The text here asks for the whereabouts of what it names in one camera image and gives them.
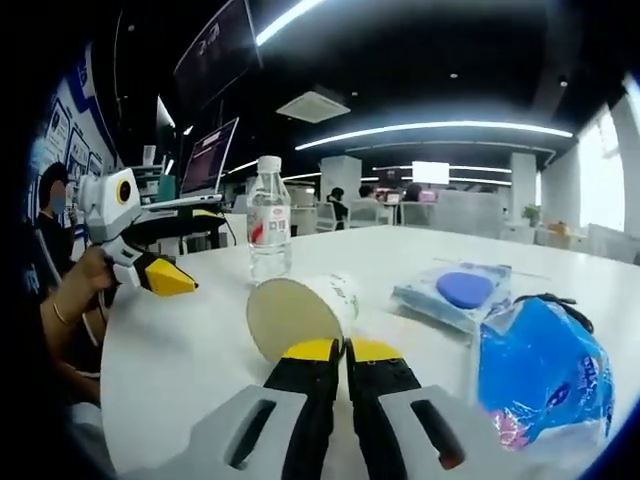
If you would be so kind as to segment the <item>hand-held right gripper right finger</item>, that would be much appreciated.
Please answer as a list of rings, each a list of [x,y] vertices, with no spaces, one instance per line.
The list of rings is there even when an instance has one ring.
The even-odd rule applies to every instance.
[[[494,477],[500,454],[491,424],[442,388],[420,384],[393,347],[346,341],[354,430],[371,479]]]

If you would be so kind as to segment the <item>person's left hand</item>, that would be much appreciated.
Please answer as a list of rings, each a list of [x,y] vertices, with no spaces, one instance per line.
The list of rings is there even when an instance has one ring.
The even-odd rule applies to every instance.
[[[99,246],[89,247],[62,279],[55,305],[65,321],[77,319],[102,290],[116,283],[112,259]]]

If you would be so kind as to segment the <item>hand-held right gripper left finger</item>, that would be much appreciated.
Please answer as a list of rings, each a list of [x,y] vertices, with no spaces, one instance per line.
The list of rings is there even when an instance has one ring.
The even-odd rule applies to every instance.
[[[319,479],[339,383],[340,341],[290,347],[193,430],[194,479]]]

